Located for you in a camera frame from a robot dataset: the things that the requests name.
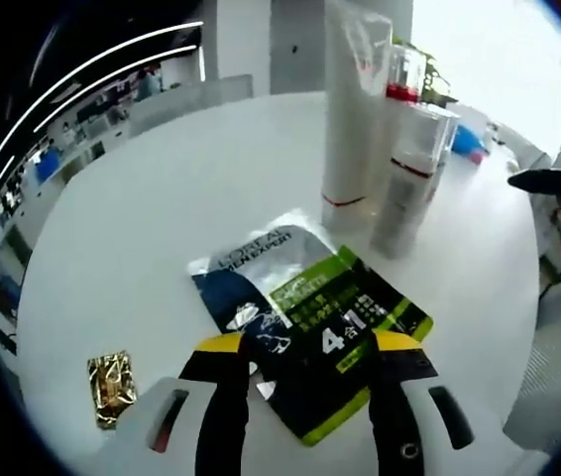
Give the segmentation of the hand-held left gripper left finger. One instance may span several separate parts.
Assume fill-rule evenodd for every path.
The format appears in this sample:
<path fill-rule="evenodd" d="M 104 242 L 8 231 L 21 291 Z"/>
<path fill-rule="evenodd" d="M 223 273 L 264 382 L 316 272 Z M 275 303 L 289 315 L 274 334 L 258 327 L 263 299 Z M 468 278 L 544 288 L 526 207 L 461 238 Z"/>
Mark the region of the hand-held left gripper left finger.
<path fill-rule="evenodd" d="M 113 475 L 239 475 L 249 419 L 245 336 L 199 343 L 176 378 L 162 378 L 119 419 Z"/>

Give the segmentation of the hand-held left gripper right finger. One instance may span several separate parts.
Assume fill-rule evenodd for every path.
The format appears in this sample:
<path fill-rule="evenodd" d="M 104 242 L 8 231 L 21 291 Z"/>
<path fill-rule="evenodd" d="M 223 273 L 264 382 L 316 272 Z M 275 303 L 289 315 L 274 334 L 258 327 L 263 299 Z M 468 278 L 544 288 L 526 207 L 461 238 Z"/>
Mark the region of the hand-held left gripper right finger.
<path fill-rule="evenodd" d="M 414 338 L 374 330 L 369 417 L 381 475 L 502 475 L 507 444 L 492 414 L 441 377 Z"/>

